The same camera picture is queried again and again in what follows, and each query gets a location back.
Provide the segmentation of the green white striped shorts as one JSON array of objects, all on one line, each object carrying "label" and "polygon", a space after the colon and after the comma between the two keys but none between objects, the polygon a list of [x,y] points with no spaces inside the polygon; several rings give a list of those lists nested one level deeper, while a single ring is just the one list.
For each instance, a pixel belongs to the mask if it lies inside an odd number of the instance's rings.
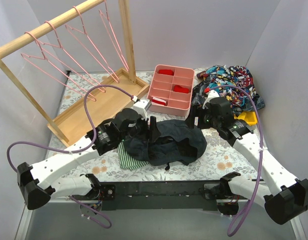
[{"label": "green white striped shorts", "polygon": [[118,155],[119,155],[120,168],[124,170],[132,171],[132,170],[142,168],[149,164],[147,161],[136,160],[133,157],[131,157],[125,151],[125,148],[122,142],[118,145]]}]

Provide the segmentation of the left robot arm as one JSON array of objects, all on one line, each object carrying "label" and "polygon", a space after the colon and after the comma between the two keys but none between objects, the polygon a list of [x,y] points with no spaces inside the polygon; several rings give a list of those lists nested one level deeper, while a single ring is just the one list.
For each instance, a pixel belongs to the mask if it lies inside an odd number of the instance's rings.
[{"label": "left robot arm", "polygon": [[46,160],[29,165],[24,162],[17,167],[17,181],[25,204],[36,210],[51,199],[74,196],[88,200],[114,199],[114,187],[102,186],[92,173],[75,178],[62,176],[79,165],[96,159],[116,149],[119,144],[132,137],[144,137],[153,142],[160,132],[156,117],[144,118],[131,108],[125,108],[114,118],[104,120],[95,130],[89,131],[68,153],[59,153]]}]

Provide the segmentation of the dark navy shorts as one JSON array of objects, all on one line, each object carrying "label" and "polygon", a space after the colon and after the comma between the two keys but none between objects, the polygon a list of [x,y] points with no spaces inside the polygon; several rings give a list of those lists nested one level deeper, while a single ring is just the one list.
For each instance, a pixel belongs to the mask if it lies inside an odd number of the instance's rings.
[{"label": "dark navy shorts", "polygon": [[154,142],[138,134],[123,141],[125,151],[132,158],[153,166],[180,162],[188,166],[205,152],[207,142],[202,130],[189,128],[185,121],[172,119],[159,121],[160,137]]}]

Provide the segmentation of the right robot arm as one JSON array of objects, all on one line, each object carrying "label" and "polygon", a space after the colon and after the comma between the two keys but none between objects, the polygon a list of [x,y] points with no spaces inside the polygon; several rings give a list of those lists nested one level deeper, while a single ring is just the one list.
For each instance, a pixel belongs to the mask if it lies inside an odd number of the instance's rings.
[{"label": "right robot arm", "polygon": [[245,179],[237,172],[220,179],[220,194],[231,199],[242,196],[264,207],[269,217],[282,225],[308,210],[308,179],[299,180],[286,170],[264,147],[242,119],[235,119],[230,103],[223,97],[215,97],[204,105],[190,108],[186,123],[190,128],[213,128],[236,151],[260,171],[265,185]]}]

